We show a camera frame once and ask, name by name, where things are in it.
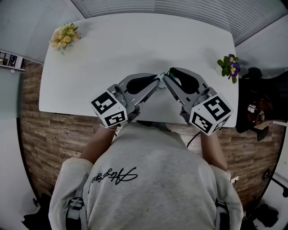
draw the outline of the cable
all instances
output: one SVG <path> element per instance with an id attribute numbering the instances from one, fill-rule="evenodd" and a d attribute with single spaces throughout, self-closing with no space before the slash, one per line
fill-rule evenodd
<path id="1" fill-rule="evenodd" d="M 188 142 L 187 147 L 190 145 L 190 143 L 195 139 L 196 136 L 198 136 L 200 134 L 200 132 L 198 132 L 194 137 L 192 137 L 192 139 Z"/>
<path id="2" fill-rule="evenodd" d="M 277 165 L 277 164 L 278 164 L 278 163 L 276 163 L 276 164 L 263 165 L 263 166 L 261 166 L 261 167 L 258 167 L 258 168 L 256 168 L 256 169 L 252 170 L 252 171 L 249 171 L 249 172 L 247 172 L 246 174 L 243 174 L 243 175 L 241 175 L 241 176 L 239 176 L 239 177 L 246 176 L 246 175 L 248 175 L 249 173 L 252 173 L 252 172 L 254 172 L 254 171 L 256 171 L 256 170 L 258 170 L 258 169 L 260 169 L 260 168 L 262 168 L 262 167 L 266 167 L 266 166 L 270 166 L 270 165 Z"/>

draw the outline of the flower bouquet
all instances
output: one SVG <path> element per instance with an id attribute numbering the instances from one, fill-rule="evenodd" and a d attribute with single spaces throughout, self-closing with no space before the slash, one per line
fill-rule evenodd
<path id="1" fill-rule="evenodd" d="M 71 44 L 71 42 L 78 41 L 81 38 L 81 33 L 78 32 L 77 29 L 78 27 L 73 23 L 60 27 L 60 29 L 53 34 L 53 38 L 50 41 L 53 49 L 64 55 L 67 46 Z"/>
<path id="2" fill-rule="evenodd" d="M 222 68 L 222 76 L 229 76 L 228 79 L 232 78 L 232 82 L 235 84 L 237 82 L 238 73 L 240 72 L 238 57 L 229 54 L 229 56 L 224 56 L 223 60 L 219 59 L 217 63 Z"/>

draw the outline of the yellow flowers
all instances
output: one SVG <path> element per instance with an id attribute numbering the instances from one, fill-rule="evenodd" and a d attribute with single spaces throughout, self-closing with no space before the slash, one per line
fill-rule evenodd
<path id="1" fill-rule="evenodd" d="M 78 41 L 81 39 L 81 33 L 78 32 L 77 29 L 78 27 L 73 23 L 60 27 L 59 30 L 53 34 L 50 41 L 52 48 L 59 51 L 61 54 L 64 54 L 67 46 L 71 44 L 72 41 Z"/>
<path id="2" fill-rule="evenodd" d="M 69 43 L 71 41 L 71 38 L 69 36 L 66 36 L 63 38 L 63 41 Z"/>

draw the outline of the person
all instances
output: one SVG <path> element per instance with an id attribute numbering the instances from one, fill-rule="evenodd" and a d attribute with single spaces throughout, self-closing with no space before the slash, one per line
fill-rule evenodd
<path id="1" fill-rule="evenodd" d="M 240 229 L 242 205 L 215 133 L 201 133 L 200 157 L 178 133 L 132 122 L 113 141 L 116 128 L 99 127 L 80 157 L 63 163 L 49 209 L 53 230 L 214 230 L 217 199 L 229 229 Z"/>

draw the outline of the gray sweatshirt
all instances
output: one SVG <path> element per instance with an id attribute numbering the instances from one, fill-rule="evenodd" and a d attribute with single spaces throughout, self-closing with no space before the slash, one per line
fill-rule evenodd
<path id="1" fill-rule="evenodd" d="M 133 123 L 94 165 L 66 160 L 50 203 L 53 230 L 65 229 L 67 203 L 81 185 L 91 230 L 213 230 L 216 198 L 227 203 L 231 229 L 241 226 L 230 174 L 188 151 L 177 133 Z"/>

